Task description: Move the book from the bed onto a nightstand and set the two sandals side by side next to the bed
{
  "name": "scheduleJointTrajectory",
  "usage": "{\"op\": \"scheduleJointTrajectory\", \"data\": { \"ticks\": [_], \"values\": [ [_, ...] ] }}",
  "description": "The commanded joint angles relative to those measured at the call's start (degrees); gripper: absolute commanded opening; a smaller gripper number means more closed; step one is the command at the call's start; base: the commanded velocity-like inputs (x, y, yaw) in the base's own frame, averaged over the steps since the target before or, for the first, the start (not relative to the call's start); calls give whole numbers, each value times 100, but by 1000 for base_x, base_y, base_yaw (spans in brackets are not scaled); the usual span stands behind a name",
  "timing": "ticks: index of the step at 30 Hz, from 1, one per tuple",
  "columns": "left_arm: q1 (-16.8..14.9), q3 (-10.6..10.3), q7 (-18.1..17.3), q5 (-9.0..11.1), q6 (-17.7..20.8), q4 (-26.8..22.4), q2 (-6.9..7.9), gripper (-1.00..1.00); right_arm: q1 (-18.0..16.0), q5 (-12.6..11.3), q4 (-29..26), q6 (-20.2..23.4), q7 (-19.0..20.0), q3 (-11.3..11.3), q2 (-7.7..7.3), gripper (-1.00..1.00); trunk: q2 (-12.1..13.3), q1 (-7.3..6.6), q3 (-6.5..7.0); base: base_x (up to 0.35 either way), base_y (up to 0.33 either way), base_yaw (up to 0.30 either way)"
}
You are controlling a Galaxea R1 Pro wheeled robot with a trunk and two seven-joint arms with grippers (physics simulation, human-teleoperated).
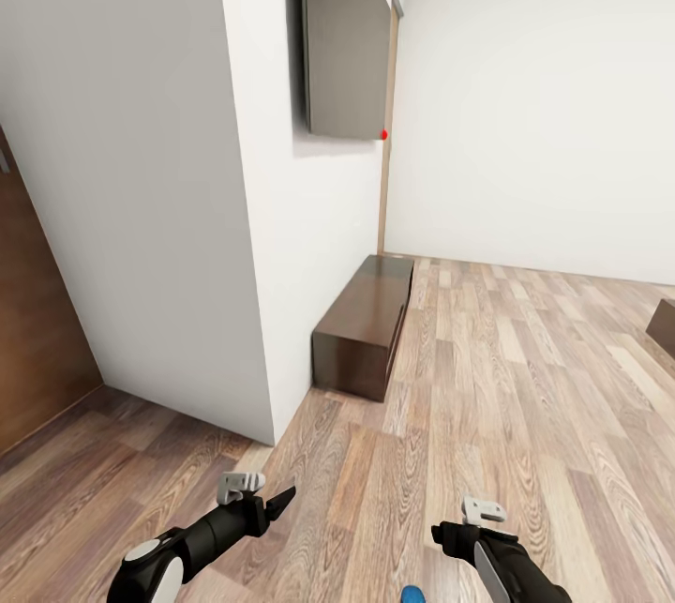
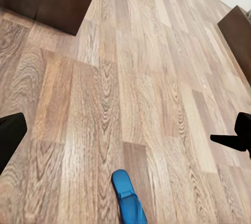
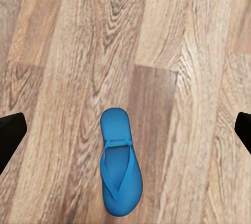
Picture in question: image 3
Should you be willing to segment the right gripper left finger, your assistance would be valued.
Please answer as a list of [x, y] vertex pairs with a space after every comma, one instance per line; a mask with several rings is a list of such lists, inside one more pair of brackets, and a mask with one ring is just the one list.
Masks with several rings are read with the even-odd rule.
[[0, 118], [0, 175], [27, 133], [22, 112]]

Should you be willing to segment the sandal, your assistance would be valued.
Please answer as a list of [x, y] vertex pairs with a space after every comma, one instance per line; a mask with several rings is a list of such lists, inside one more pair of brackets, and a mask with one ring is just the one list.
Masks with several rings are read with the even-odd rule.
[[104, 152], [100, 159], [102, 192], [107, 211], [122, 217], [135, 209], [143, 191], [127, 113], [121, 108], [105, 110], [100, 119]]

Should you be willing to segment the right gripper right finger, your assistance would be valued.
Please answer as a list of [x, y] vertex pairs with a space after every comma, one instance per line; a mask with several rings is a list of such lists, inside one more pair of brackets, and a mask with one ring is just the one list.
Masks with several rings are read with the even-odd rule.
[[251, 154], [251, 114], [240, 112], [234, 130]]

